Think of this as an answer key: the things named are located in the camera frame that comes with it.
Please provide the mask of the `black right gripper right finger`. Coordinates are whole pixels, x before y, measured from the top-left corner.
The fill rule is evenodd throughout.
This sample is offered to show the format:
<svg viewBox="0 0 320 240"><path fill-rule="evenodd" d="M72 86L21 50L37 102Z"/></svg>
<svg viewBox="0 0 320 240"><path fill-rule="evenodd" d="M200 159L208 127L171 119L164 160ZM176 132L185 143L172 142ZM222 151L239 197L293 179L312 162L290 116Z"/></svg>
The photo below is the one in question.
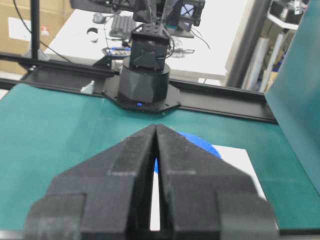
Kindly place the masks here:
<svg viewBox="0 0 320 240"><path fill-rule="evenodd" d="M276 240L270 204L245 172L163 124L159 171L175 240Z"/></svg>

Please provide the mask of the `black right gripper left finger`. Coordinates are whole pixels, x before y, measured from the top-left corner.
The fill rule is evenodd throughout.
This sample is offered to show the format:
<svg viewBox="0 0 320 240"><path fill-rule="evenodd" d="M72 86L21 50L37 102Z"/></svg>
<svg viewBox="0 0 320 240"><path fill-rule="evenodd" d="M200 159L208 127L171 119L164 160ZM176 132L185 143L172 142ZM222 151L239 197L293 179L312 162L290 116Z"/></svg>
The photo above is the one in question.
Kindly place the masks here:
<svg viewBox="0 0 320 240"><path fill-rule="evenodd" d="M151 124L55 176L30 208L26 240L126 240L150 225Z"/></svg>

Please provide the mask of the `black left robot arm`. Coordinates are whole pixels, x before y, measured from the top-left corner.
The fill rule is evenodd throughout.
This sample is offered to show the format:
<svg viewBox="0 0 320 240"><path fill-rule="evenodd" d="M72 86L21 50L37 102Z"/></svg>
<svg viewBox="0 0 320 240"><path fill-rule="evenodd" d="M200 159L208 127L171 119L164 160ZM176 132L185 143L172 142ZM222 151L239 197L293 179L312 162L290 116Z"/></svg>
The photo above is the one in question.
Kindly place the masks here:
<svg viewBox="0 0 320 240"><path fill-rule="evenodd" d="M199 26L203 0L131 0L133 19L140 23L130 34L130 56L123 60L119 99L153 104L166 99L175 50L173 35Z"/></svg>

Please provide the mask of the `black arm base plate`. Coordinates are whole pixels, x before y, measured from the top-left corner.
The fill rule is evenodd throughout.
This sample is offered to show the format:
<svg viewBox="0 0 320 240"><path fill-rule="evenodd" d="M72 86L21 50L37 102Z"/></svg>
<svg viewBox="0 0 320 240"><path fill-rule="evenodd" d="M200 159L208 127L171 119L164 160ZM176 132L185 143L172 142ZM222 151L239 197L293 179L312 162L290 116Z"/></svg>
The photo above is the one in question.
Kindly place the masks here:
<svg viewBox="0 0 320 240"><path fill-rule="evenodd" d="M121 108L138 112L160 113L181 106L180 90L171 84L168 85L167 95L164 100L145 103L141 100L130 100L121 96L119 82L117 78L106 80L102 94Z"/></svg>

